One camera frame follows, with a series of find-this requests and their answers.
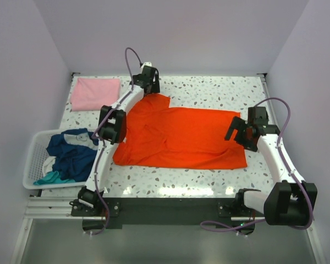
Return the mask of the orange t shirt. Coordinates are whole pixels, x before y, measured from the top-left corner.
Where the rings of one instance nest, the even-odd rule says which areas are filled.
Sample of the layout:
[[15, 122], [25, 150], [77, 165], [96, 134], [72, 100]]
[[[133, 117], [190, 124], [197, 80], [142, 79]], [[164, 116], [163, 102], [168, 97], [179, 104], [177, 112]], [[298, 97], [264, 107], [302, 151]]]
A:
[[161, 168], [245, 168], [244, 148], [224, 139], [232, 119], [239, 116], [233, 111], [171, 107], [169, 97], [148, 95], [127, 114], [126, 137], [113, 162]]

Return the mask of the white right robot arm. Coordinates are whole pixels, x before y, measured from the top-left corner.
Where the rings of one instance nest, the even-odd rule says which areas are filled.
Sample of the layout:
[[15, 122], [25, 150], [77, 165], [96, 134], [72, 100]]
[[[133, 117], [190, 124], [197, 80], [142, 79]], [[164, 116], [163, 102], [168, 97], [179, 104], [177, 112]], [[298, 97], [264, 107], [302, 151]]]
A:
[[284, 147], [282, 133], [268, 121], [265, 107], [250, 107], [247, 120], [233, 118], [225, 135], [225, 140], [234, 139], [245, 150], [261, 153], [274, 183], [269, 194], [240, 189], [234, 210], [240, 216], [247, 216], [252, 210], [259, 212], [272, 226], [307, 228], [313, 220], [316, 185], [306, 182], [296, 170]]

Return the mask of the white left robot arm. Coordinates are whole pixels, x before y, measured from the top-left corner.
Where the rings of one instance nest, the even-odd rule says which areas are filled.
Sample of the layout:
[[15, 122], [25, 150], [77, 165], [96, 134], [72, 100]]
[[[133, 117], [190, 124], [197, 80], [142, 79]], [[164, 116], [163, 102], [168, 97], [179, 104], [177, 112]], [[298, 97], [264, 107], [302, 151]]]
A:
[[93, 133], [99, 140], [96, 158], [85, 185], [78, 193], [78, 202], [91, 216], [102, 212], [106, 173], [118, 145], [125, 139], [127, 114], [145, 96], [160, 92], [158, 69], [150, 62], [144, 63], [140, 69], [140, 74], [131, 77], [130, 85], [120, 99], [100, 110], [99, 125]]

